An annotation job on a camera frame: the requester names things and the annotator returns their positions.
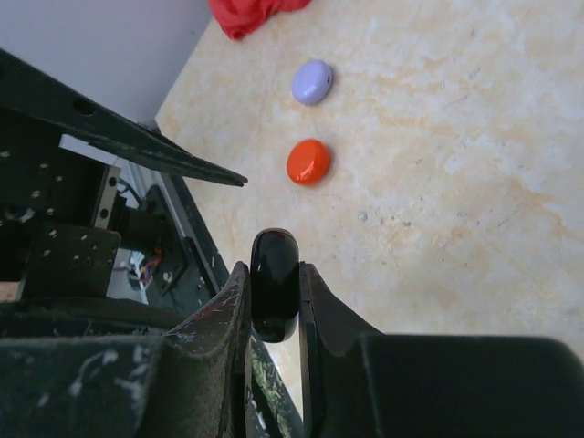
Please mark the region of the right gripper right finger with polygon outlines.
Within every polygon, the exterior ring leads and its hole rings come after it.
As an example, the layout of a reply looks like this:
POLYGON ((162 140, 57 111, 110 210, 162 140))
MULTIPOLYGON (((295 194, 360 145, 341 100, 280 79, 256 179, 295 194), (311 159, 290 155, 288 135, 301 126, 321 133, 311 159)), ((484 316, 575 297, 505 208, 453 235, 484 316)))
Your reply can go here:
POLYGON ((299 265, 299 346, 306 437, 371 437, 361 339, 381 332, 338 299, 316 267, 299 265))

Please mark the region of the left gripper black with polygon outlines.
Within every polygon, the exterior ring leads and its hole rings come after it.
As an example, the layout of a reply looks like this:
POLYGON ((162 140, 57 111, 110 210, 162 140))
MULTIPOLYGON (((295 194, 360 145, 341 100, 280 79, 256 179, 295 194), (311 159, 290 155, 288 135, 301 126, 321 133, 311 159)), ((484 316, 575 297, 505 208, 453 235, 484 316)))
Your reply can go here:
POLYGON ((16 299, 107 294, 120 246, 108 228, 120 172, 61 148, 63 133, 154 171, 247 183, 5 50, 1 107, 1 286, 16 284, 16 299))

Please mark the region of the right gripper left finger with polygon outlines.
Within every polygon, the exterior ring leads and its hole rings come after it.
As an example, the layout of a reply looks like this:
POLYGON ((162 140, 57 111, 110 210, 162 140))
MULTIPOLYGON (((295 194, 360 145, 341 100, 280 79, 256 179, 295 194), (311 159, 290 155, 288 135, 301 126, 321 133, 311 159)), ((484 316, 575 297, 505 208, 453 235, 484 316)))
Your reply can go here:
POLYGON ((238 262, 221 291, 164 335, 163 437, 246 437, 251 399, 251 287, 238 262))

